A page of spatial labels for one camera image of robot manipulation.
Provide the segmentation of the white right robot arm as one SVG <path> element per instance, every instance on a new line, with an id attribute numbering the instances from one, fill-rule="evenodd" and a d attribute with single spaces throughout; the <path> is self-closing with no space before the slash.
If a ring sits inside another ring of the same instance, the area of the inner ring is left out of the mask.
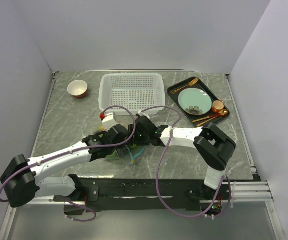
<path id="1" fill-rule="evenodd" d="M 215 124 L 208 123 L 196 128 L 173 128 L 167 125 L 156 127 L 143 115 L 135 120 L 132 141 L 136 146 L 177 146 L 196 149 L 207 164 L 202 192 L 208 199 L 214 199 L 220 193 L 220 180 L 236 148 L 235 142 Z"/>

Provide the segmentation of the clear zip top bag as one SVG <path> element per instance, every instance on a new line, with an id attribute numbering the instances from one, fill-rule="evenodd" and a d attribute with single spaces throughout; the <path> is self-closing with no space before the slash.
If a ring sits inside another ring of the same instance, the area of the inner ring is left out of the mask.
<path id="1" fill-rule="evenodd" d="M 101 141 L 102 135 L 106 132 L 106 130 L 100 130 L 95 133 L 97 140 L 94 140 L 96 144 L 103 145 Z M 134 164 L 135 159 L 139 157 L 144 152 L 144 146 L 139 147 L 133 144 L 133 138 L 119 146 L 114 147 L 104 147 L 97 148 L 94 150 L 93 156 L 97 155 L 100 159 L 106 158 L 108 155 L 111 155 L 114 151 L 117 152 L 118 157 L 129 161 L 130 164 Z"/>

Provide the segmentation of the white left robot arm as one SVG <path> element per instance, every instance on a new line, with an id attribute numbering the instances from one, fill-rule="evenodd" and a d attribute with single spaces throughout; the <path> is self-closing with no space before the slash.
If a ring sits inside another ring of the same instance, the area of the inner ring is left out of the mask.
<path id="1" fill-rule="evenodd" d="M 117 124 L 107 131 L 89 135 L 70 147 L 44 156 L 15 156 L 0 177 L 0 191 L 5 192 L 7 197 L 4 200 L 0 194 L 0 202 L 17 208 L 42 196 L 62 195 L 72 201 L 79 200 L 83 195 L 83 187 L 76 175 L 62 178 L 52 175 L 74 165 L 106 158 L 118 148 L 127 145 L 133 139 L 135 131 L 134 125 L 125 128 Z"/>

